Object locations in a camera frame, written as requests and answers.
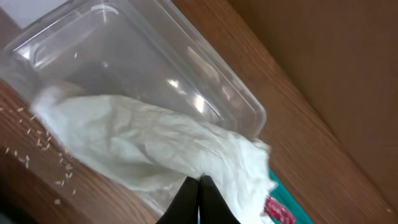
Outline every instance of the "clear plastic container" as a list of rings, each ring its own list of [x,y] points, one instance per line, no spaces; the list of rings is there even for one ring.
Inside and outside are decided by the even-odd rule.
[[[247,138],[258,137],[266,120],[260,103],[168,0],[68,2],[4,54],[16,64],[6,80],[27,100],[66,80],[93,95],[130,96]]]

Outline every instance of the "black object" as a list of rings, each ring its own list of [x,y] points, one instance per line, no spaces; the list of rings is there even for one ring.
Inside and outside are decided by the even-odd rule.
[[[208,175],[202,176],[199,181],[187,177],[156,224],[197,224],[198,207],[201,224],[240,224]]]
[[[0,197],[0,214],[15,224],[37,224],[21,207],[8,198]],[[4,217],[0,218],[0,223],[3,223]]]

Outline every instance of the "wooden table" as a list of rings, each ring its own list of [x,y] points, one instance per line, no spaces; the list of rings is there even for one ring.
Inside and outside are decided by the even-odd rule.
[[[266,108],[268,121],[261,138],[273,148],[271,167],[315,223],[398,222],[396,212],[227,0],[174,3]],[[158,217],[134,192],[60,156],[41,125],[31,120],[28,106],[4,82],[0,107],[2,197],[39,223],[155,223]],[[41,150],[38,139],[43,146],[49,142],[49,149]],[[66,173],[73,177],[66,179]],[[62,179],[67,180],[63,186],[56,184]]]

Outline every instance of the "teal cloth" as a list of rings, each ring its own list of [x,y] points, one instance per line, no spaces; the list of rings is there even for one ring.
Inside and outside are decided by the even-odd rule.
[[[271,195],[293,213],[294,217],[297,219],[295,224],[313,224],[310,217],[308,217],[301,206],[294,200],[293,196],[287,191],[285,186],[278,180],[271,170],[269,171],[269,177],[278,182],[278,187],[271,192]]]

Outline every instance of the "white paper towel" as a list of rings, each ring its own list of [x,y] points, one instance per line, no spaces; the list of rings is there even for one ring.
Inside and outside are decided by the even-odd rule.
[[[32,111],[73,157],[147,192],[157,206],[168,206],[160,200],[171,202],[185,175],[207,174],[241,223],[262,223],[275,183],[268,176],[268,146],[260,140],[126,96],[85,96],[70,83],[44,89]],[[153,198],[154,192],[170,197]]]

